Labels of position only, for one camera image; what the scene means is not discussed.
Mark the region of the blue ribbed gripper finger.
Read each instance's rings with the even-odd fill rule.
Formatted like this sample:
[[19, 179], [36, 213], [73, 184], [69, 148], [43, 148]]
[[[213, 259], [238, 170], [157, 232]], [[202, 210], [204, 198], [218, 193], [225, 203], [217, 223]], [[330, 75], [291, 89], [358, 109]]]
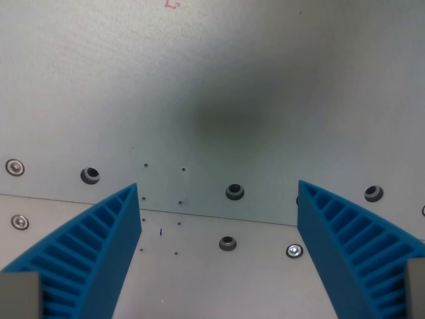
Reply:
[[298, 183], [297, 228], [338, 318], [406, 318], [404, 270], [424, 243], [349, 200]]
[[131, 184], [35, 243], [2, 273], [41, 277], [43, 318], [111, 318], [141, 235]]

